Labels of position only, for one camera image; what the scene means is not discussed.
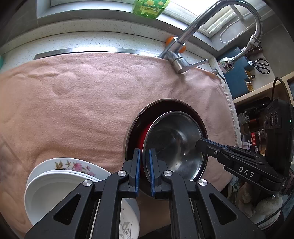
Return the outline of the gloved right hand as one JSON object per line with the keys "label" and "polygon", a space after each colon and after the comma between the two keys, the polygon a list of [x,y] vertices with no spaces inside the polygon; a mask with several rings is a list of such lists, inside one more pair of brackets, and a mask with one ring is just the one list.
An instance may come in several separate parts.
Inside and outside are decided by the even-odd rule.
{"label": "gloved right hand", "polygon": [[228,184],[228,199],[262,230],[278,220],[283,205],[279,194],[268,195],[237,177]]}

